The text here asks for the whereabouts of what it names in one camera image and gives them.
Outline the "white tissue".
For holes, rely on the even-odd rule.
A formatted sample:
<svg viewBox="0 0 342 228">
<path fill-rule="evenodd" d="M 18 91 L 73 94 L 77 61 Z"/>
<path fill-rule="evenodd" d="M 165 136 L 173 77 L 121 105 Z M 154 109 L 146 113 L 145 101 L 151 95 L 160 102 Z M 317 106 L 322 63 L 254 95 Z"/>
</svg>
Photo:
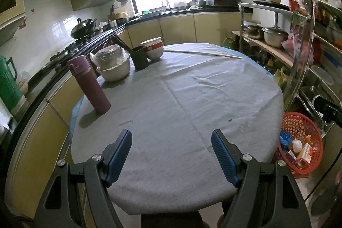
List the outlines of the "white tissue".
<svg viewBox="0 0 342 228">
<path fill-rule="evenodd" d="M 300 153 L 303 148 L 303 144 L 300 140 L 294 139 L 292 141 L 292 151 L 293 153 Z"/>
</svg>

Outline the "black chopstick cup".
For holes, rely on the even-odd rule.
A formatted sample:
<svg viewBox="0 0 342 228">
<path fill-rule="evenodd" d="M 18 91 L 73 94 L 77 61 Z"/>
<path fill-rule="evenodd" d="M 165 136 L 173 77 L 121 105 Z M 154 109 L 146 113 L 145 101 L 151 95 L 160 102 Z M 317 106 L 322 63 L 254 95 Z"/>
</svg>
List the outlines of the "black chopstick cup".
<svg viewBox="0 0 342 228">
<path fill-rule="evenodd" d="M 137 46 L 132 48 L 130 56 L 132 58 L 136 71 L 146 69 L 149 66 L 144 47 Z"/>
</svg>

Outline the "steel pot on shelf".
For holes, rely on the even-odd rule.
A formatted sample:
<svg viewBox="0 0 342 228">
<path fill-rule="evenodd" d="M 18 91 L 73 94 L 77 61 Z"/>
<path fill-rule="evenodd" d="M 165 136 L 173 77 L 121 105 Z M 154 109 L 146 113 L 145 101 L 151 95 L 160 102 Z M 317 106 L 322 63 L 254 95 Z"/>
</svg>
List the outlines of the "steel pot on shelf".
<svg viewBox="0 0 342 228">
<path fill-rule="evenodd" d="M 282 42 L 288 38 L 288 33 L 275 27 L 262 27 L 264 33 L 264 41 L 267 45 L 282 49 Z"/>
</svg>

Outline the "stacked red white bowls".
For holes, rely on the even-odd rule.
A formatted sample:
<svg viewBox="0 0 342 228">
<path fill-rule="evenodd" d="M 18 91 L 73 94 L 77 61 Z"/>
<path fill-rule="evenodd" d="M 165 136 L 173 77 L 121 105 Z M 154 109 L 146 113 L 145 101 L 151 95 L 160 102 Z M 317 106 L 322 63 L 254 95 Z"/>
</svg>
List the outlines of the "stacked red white bowls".
<svg viewBox="0 0 342 228">
<path fill-rule="evenodd" d="M 158 61 L 164 53 L 164 43 L 161 37 L 152 38 L 140 43 L 147 58 L 151 61 Z"/>
</svg>

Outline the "grey tablecloth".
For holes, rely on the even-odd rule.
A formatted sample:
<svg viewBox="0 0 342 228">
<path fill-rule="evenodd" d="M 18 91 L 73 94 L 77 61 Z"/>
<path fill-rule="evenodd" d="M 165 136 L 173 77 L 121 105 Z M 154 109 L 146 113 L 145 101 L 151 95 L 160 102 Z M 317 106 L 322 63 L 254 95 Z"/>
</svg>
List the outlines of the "grey tablecloth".
<svg viewBox="0 0 342 228">
<path fill-rule="evenodd" d="M 166 50 L 239 53 L 214 44 L 173 44 Z M 235 193 L 214 154 L 216 129 L 241 152 L 269 162 L 277 148 L 283 94 L 274 79 L 247 59 L 164 53 L 120 82 L 98 82 L 111 108 L 98 115 L 82 101 L 71 142 L 74 163 L 116 141 L 124 129 L 133 143 L 109 188 L 130 215 L 196 211 Z"/>
</svg>

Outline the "black wok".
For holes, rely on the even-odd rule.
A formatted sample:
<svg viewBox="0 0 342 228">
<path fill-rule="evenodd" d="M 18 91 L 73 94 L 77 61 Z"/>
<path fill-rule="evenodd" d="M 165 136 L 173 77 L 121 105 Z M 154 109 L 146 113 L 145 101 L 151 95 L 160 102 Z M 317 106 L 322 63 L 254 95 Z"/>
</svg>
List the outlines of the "black wok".
<svg viewBox="0 0 342 228">
<path fill-rule="evenodd" d="M 77 18 L 77 25 L 71 31 L 71 37 L 80 39 L 92 34 L 96 29 L 97 19 L 81 20 Z"/>
</svg>

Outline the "metal kitchen rack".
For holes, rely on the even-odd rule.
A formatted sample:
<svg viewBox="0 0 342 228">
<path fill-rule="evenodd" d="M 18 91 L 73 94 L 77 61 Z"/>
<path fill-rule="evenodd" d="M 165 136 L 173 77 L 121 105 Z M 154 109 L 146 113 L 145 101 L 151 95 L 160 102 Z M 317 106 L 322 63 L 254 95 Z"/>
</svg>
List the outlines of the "metal kitchen rack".
<svg viewBox="0 0 342 228">
<path fill-rule="evenodd" d="M 332 71 L 328 70 L 323 64 L 317 64 L 322 72 L 316 72 L 313 67 L 309 65 L 309 57 L 302 58 L 304 47 L 310 49 L 310 54 L 314 53 L 313 41 L 317 39 L 320 41 L 321 51 L 327 54 L 339 52 L 327 40 L 319 35 L 311 32 L 309 36 L 304 34 L 303 28 L 299 28 L 300 38 L 298 43 L 300 49 L 290 55 L 283 47 L 274 47 L 267 44 L 264 40 L 258 40 L 250 37 L 243 32 L 246 25 L 240 25 L 240 31 L 236 34 L 239 38 L 239 49 L 242 50 L 243 43 L 256 44 L 267 53 L 278 59 L 284 66 L 290 69 L 290 75 L 287 82 L 282 81 L 280 88 L 283 91 L 284 111 L 289 112 L 295 100 L 301 102 L 305 111 L 313 118 L 314 123 L 321 132 L 321 136 L 325 137 L 332 127 L 335 125 L 334 121 L 326 122 L 321 117 L 321 113 L 314 108 L 314 100 L 317 95 L 327 98 L 337 104 L 341 103 L 341 83 L 332 75 Z"/>
</svg>

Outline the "purple thermos bottle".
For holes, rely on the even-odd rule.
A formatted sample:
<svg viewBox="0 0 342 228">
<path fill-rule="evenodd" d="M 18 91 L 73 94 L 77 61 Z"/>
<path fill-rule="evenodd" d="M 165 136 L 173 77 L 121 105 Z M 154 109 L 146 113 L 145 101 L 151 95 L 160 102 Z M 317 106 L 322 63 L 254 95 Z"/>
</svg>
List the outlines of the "purple thermos bottle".
<svg viewBox="0 0 342 228">
<path fill-rule="evenodd" d="M 101 115 L 108 112 L 111 104 L 86 57 L 84 55 L 74 57 L 67 61 L 67 65 L 95 111 Z"/>
</svg>

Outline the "steel basin with lid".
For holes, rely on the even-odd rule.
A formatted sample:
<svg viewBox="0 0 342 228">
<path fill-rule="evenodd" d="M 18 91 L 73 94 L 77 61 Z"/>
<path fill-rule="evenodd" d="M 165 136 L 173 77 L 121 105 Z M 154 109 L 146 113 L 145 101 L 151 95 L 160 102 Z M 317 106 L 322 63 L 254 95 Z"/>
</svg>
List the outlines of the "steel basin with lid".
<svg viewBox="0 0 342 228">
<path fill-rule="evenodd" d="M 130 72 L 130 54 L 117 44 L 105 43 L 96 54 L 90 53 L 96 71 L 107 82 L 117 82 Z"/>
</svg>

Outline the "blue plastic bag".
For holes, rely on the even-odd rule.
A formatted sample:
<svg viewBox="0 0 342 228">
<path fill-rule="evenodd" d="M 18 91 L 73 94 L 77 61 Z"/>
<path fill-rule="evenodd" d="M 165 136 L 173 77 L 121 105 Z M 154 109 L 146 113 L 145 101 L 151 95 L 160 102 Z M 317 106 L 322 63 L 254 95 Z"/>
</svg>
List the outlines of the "blue plastic bag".
<svg viewBox="0 0 342 228">
<path fill-rule="evenodd" d="M 281 131 L 279 134 L 279 143 L 282 149 L 288 149 L 292 144 L 292 136 L 289 132 Z"/>
</svg>

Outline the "orange plastic basket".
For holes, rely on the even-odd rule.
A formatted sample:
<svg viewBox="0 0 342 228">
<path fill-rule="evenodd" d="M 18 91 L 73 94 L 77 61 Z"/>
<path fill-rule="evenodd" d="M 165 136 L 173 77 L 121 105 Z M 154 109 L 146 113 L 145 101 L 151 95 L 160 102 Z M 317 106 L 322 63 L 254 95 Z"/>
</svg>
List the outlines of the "orange plastic basket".
<svg viewBox="0 0 342 228">
<path fill-rule="evenodd" d="M 300 140 L 303 146 L 309 143 L 313 148 L 313 156 L 310 165 L 298 167 L 296 159 L 299 153 L 293 153 L 292 144 L 288 149 L 282 149 L 278 140 L 278 147 L 273 161 L 283 160 L 289 166 L 295 178 L 308 177 L 319 166 L 323 155 L 323 142 L 318 128 L 307 116 L 297 112 L 288 112 L 283 115 L 281 131 L 289 132 L 292 139 Z"/>
</svg>

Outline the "green thermos jug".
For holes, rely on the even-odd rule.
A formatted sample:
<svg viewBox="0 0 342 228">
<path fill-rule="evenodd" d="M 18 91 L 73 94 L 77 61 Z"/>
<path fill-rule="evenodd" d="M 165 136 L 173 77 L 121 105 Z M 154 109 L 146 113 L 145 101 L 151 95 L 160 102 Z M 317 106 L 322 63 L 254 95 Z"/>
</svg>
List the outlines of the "green thermos jug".
<svg viewBox="0 0 342 228">
<path fill-rule="evenodd" d="M 23 93 L 20 91 L 16 79 L 18 76 L 16 67 L 13 63 L 13 58 L 1 56 L 0 60 L 0 93 L 3 103 L 9 111 L 12 111 L 23 97 Z"/>
</svg>

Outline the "long bamboo stick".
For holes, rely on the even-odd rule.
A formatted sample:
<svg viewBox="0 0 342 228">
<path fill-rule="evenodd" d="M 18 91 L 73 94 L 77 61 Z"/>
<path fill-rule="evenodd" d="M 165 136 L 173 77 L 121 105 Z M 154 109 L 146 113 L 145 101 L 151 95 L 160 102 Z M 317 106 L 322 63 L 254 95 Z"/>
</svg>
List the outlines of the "long bamboo stick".
<svg viewBox="0 0 342 228">
<path fill-rule="evenodd" d="M 164 50 L 165 53 L 183 53 L 183 54 L 196 54 L 202 56 L 215 56 L 215 57 L 226 57 L 232 59 L 243 59 L 243 57 L 235 56 L 231 54 L 221 54 L 221 53 L 209 53 L 202 51 L 189 51 L 189 50 Z"/>
</svg>

